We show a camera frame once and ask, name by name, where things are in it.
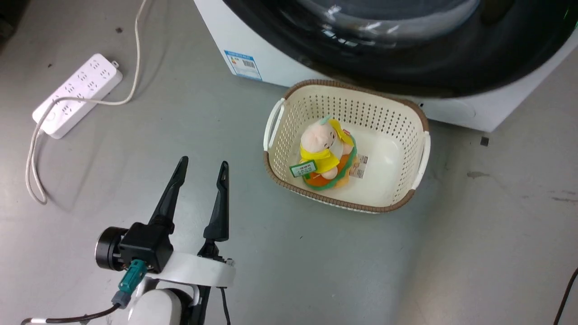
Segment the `white power strip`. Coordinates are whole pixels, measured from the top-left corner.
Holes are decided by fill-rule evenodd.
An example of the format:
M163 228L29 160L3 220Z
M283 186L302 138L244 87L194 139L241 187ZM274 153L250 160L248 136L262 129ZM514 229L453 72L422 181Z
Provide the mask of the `white power strip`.
M33 119L38 123L50 104L56 102L41 131L54 139L64 137L95 107L95 103L86 99L101 101L122 81L118 67L116 61L109 61L102 54L91 56L33 111Z

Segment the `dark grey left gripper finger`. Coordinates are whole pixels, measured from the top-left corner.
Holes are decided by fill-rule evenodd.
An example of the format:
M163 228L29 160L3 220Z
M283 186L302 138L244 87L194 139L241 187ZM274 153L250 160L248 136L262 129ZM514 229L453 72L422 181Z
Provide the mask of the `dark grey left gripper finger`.
M214 242L229 240L229 164L223 161L216 182L217 196L204 238Z
M176 202L179 196L180 187L185 183L188 161L187 156L182 156L177 163L171 179L169 179L149 221L149 225L162 226L169 234L173 234L175 229L173 218Z

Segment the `black round washing machine door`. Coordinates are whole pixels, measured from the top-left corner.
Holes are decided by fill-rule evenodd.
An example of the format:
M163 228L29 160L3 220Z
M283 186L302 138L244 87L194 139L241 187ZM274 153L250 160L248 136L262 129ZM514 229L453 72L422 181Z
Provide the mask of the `black round washing machine door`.
M456 98L507 86L578 25L578 0L223 0L300 64L377 91Z

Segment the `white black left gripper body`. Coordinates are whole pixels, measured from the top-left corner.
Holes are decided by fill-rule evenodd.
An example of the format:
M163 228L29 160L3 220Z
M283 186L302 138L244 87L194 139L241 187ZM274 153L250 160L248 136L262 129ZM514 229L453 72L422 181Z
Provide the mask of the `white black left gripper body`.
M229 287L236 274L233 261L219 255L218 242L228 240L228 224L209 224L200 252L175 251L165 224L134 223L129 229L109 227L95 246L95 260L103 269L122 271L134 260L144 261L147 276L172 283Z

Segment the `cream perforated laundry basket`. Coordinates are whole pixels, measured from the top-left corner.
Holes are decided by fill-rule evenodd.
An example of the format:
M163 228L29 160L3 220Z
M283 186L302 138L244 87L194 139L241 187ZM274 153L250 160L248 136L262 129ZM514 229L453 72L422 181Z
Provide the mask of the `cream perforated laundry basket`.
M343 187L310 189L291 175L299 142L309 124L334 117L368 156L363 179ZM269 113L263 138L266 171L294 193L339 208L369 214L405 205L421 183L431 152L425 113L413 101L337 81L305 80L292 86Z

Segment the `plush doll yellow outfit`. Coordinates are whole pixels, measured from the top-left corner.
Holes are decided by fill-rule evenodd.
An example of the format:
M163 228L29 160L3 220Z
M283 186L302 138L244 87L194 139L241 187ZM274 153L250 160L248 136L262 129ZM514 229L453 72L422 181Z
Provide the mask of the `plush doll yellow outfit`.
M345 186L359 160L351 133L337 119L326 116L306 127L299 145L299 162L289 170L310 189L321 191Z

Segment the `small paper tag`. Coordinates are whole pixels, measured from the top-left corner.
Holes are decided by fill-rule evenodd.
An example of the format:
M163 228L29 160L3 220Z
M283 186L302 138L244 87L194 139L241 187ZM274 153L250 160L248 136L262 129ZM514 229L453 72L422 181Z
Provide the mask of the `small paper tag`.
M365 170L367 169L368 160L368 156L357 154L349 170L349 176L363 179Z

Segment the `blue energy label sticker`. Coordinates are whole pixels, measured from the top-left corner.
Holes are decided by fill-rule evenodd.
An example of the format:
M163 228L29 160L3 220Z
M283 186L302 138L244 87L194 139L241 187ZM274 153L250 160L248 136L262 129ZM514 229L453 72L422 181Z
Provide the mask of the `blue energy label sticker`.
M228 50L225 50L224 53L235 75L262 81L261 74L252 56Z

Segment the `white washing machine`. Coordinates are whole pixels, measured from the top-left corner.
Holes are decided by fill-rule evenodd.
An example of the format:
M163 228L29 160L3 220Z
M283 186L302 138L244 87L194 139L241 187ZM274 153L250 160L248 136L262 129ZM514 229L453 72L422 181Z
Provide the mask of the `white washing machine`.
M252 56L261 74L261 82L290 87L309 79L336 80L300 64L276 49L240 20L223 0L194 0L194 4L232 74L233 69L225 56L225 50ZM511 115L576 47L578 25L570 39L540 68L507 86L477 95L438 98L378 92L417 103L428 119L491 132Z

